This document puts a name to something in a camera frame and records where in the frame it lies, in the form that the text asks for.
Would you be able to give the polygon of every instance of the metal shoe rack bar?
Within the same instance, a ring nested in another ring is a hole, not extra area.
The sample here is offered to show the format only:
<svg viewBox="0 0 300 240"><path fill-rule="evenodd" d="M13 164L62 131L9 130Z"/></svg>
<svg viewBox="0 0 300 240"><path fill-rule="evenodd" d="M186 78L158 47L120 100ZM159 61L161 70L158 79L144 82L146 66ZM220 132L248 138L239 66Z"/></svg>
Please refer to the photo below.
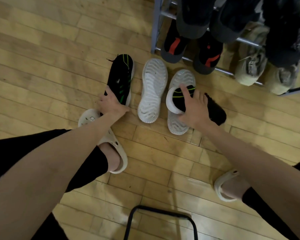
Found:
<svg viewBox="0 0 300 240"><path fill-rule="evenodd" d="M175 1L172 0L154 0L154 11L153 11L153 25L152 25L152 34L151 34L151 53L154 54L156 50L160 51L161 48L157 47L158 37L160 33L160 29L163 23L164 17L168 17L171 19L176 19L176 15L169 12L170 5L177 5ZM251 46L254 46L256 48L261 48L262 45L257 44L255 42L252 42L250 40L244 39L244 38L237 38L237 41L241 43L245 43ZM182 57L183 60L193 62L193 60L189 59L188 57ZM215 68L216 71L223 72L229 76L234 76L234 74L230 71L227 71L222 68ZM256 81L255 84L263 86L261 82ZM286 93L280 95L280 96L287 96L295 93L300 93L300 87L298 88L292 88L289 89Z"/></svg>

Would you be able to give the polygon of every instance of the hand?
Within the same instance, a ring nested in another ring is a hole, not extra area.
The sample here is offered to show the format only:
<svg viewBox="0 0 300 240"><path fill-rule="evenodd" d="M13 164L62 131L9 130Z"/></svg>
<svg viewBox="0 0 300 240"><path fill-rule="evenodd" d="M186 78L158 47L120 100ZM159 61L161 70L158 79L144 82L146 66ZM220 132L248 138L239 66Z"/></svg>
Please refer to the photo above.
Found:
<svg viewBox="0 0 300 240"><path fill-rule="evenodd" d="M211 121L208 112L208 98L198 89L194 91L192 98L184 84L180 84L180 88L184 96L185 113L179 116L179 120L191 128L200 130L200 125Z"/></svg>
<svg viewBox="0 0 300 240"><path fill-rule="evenodd" d="M119 103L117 97L108 85L105 87L105 91L107 92L107 95L99 95L100 100L98 101L98 104L100 106L101 113L113 113L114 115L122 117L130 110L128 106Z"/></svg>

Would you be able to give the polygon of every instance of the red stripe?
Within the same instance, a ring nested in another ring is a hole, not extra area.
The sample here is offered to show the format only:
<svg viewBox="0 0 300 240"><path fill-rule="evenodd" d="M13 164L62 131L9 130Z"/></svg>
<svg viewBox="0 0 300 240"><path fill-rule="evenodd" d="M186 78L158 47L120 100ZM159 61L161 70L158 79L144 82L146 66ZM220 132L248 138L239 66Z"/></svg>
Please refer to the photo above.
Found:
<svg viewBox="0 0 300 240"><path fill-rule="evenodd" d="M220 55L216 55L215 57L212 57L212 58L208 58L207 62L206 62L206 66L207 67L211 67L211 62L212 61L215 61L216 59L219 58Z"/></svg>
<svg viewBox="0 0 300 240"><path fill-rule="evenodd" d="M180 43L180 38L176 38L176 40L172 43L172 45L170 46L170 49L169 49L169 53L174 55L174 51L176 49L176 47L178 46L178 44Z"/></svg>

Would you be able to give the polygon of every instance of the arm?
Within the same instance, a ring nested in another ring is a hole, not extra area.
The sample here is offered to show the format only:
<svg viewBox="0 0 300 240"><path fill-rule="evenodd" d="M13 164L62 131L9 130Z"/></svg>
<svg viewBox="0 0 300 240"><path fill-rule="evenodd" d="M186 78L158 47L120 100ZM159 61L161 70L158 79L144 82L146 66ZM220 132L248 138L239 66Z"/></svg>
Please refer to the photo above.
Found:
<svg viewBox="0 0 300 240"><path fill-rule="evenodd" d="M109 87L104 115L40 145L0 178L0 239L31 239L110 126L129 110Z"/></svg>
<svg viewBox="0 0 300 240"><path fill-rule="evenodd" d="M199 130L227 157L262 199L300 238L300 171L225 132L209 119L207 98L181 86L186 112L180 120Z"/></svg>

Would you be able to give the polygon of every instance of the forearm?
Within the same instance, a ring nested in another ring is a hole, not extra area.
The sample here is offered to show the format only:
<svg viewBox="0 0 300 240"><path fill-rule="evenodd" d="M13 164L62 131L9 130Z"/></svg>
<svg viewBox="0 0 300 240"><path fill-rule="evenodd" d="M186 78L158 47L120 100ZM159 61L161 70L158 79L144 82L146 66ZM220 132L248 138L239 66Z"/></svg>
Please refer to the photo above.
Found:
<svg viewBox="0 0 300 240"><path fill-rule="evenodd" d="M119 118L105 114L40 145L0 178L0 239L33 236L84 160Z"/></svg>
<svg viewBox="0 0 300 240"><path fill-rule="evenodd" d="M213 122L200 126L200 130L300 237L300 171Z"/></svg>

